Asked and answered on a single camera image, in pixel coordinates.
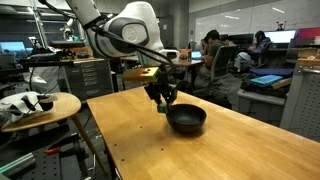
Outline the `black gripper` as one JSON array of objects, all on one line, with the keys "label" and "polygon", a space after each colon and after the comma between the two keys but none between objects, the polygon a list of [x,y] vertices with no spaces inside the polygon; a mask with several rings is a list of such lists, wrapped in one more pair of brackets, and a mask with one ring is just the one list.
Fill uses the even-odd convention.
[{"label": "black gripper", "polygon": [[166,81],[148,82],[144,89],[151,100],[154,100],[157,105],[162,103],[161,97],[165,99],[166,108],[172,109],[173,102],[177,98],[177,88],[175,85],[169,84]]}]

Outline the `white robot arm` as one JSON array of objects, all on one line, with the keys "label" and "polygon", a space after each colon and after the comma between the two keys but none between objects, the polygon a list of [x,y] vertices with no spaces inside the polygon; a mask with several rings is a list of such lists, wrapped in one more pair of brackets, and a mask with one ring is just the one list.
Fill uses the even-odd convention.
[{"label": "white robot arm", "polygon": [[93,0],[66,0],[87,34],[91,48],[108,58],[125,57],[139,52],[154,65],[126,70],[123,81],[145,82],[144,89],[157,104],[159,113],[168,113],[177,98],[177,88],[168,75],[175,64],[165,54],[153,7],[145,1],[126,5],[117,16],[102,16]]}]

